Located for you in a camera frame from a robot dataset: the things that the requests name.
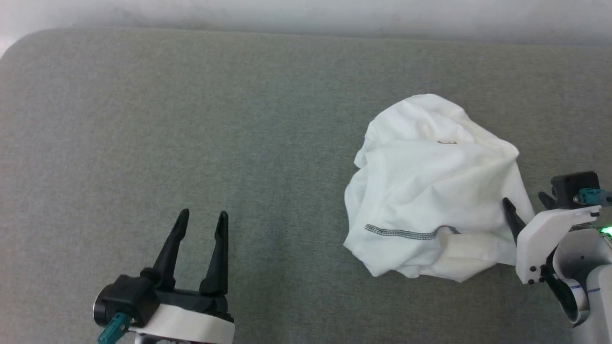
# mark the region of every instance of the green led light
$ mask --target green led light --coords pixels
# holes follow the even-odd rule
[[[609,236],[612,236],[612,226],[611,227],[605,227],[599,230],[601,233],[603,234],[607,234]]]

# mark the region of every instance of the crumpled white cloth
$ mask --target crumpled white cloth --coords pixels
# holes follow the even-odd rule
[[[402,100],[374,118],[355,157],[344,246],[374,276],[396,270],[462,282],[496,263],[514,265],[502,199],[523,220],[534,216],[517,157],[442,97]]]

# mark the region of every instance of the teal connector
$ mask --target teal connector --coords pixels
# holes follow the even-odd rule
[[[592,204],[602,207],[612,206],[612,192],[602,189],[580,189],[578,199],[580,204]]]
[[[115,344],[130,328],[131,319],[125,313],[117,313],[98,337],[98,344]]]

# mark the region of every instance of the gray cushion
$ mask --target gray cushion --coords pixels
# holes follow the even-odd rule
[[[537,211],[552,175],[610,187],[612,50],[59,29],[0,61],[2,343],[87,343],[100,289],[150,266],[182,208],[177,286],[230,217],[236,343],[569,343],[543,284],[369,275],[343,191],[371,119],[435,93],[514,143]]]

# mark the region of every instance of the white wall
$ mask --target white wall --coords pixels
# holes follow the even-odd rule
[[[0,54],[83,26],[612,45],[612,0],[0,0]]]

